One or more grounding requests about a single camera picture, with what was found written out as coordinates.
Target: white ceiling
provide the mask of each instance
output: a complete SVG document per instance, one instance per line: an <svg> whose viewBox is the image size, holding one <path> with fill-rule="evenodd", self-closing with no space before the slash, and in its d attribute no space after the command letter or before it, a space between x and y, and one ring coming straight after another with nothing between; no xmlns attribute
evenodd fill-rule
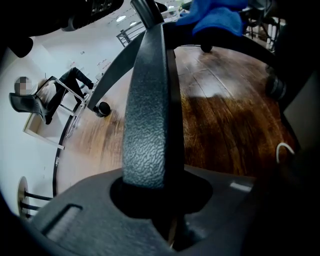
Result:
<svg viewBox="0 0 320 256"><path fill-rule="evenodd" d="M94 27L96 26L107 26L108 28L117 28L117 30L120 32L120 30L125 30L129 27L129 24L131 21L140 21L138 15L135 13L134 9L130 5L131 0L124 0L123 5L113 13L110 13L108 16L97 20L92 25ZM181 4L181 0L157 0L157 2L161 4L166 4L167 6L174 6L177 7ZM118 16L125 15L125 19L117 22L116 19Z"/></svg>

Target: railing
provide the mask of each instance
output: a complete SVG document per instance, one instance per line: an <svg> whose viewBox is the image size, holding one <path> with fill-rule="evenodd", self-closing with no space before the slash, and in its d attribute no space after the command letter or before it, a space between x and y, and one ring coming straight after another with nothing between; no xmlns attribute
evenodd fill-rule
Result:
<svg viewBox="0 0 320 256"><path fill-rule="evenodd" d="M244 34L253 40L260 39L261 42L265 43L263 46L273 52L280 30L285 24L286 21L284 19L266 18L260 25L248 26Z"/></svg>
<svg viewBox="0 0 320 256"><path fill-rule="evenodd" d="M139 21L131 27L121 30L121 33L116 36L123 47L126 47L137 35L145 31L145 26Z"/></svg>
<svg viewBox="0 0 320 256"><path fill-rule="evenodd" d="M39 211L39 209L41 208L39 206L31 205L29 203L29 198L34 198L34 199L43 200L43 201L50 201L52 199L52 197L29 193L26 177L22 177L20 179L17 195L18 195L17 203L18 203L19 215L21 218L24 218L27 220L31 219L34 216L30 214L30 210Z"/></svg>

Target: chair backrest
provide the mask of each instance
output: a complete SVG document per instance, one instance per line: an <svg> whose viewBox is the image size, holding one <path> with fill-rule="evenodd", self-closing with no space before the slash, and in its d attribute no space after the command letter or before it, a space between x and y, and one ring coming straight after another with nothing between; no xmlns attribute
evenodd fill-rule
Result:
<svg viewBox="0 0 320 256"><path fill-rule="evenodd" d="M36 95L20 95L9 93L9 101L13 109L17 112L35 113L48 125L53 115L51 110L47 110L41 99Z"/></svg>

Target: person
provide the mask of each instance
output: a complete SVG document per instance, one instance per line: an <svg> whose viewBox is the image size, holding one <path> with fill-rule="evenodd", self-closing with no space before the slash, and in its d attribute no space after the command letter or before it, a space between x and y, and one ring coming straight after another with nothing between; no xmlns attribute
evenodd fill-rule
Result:
<svg viewBox="0 0 320 256"><path fill-rule="evenodd" d="M59 80L64 83L68 88L78 94L81 98L86 101L89 98L89 94L84 95L77 83L77 80L81 81L84 85L86 85L89 90L94 88L94 83L87 78L79 69L76 67L71 68L66 73L64 73ZM32 86L32 81L25 76L19 77L14 83L14 92L20 95L34 94L36 91L43 86L43 84L47 81L47 79L42 79L38 84ZM37 95L41 99L42 103L48 106L51 99L55 97L56 101L61 102L63 96L68 93L68 90L55 81L49 81L40 91L38 91ZM74 96L76 102L78 104L81 103L81 100Z"/></svg>

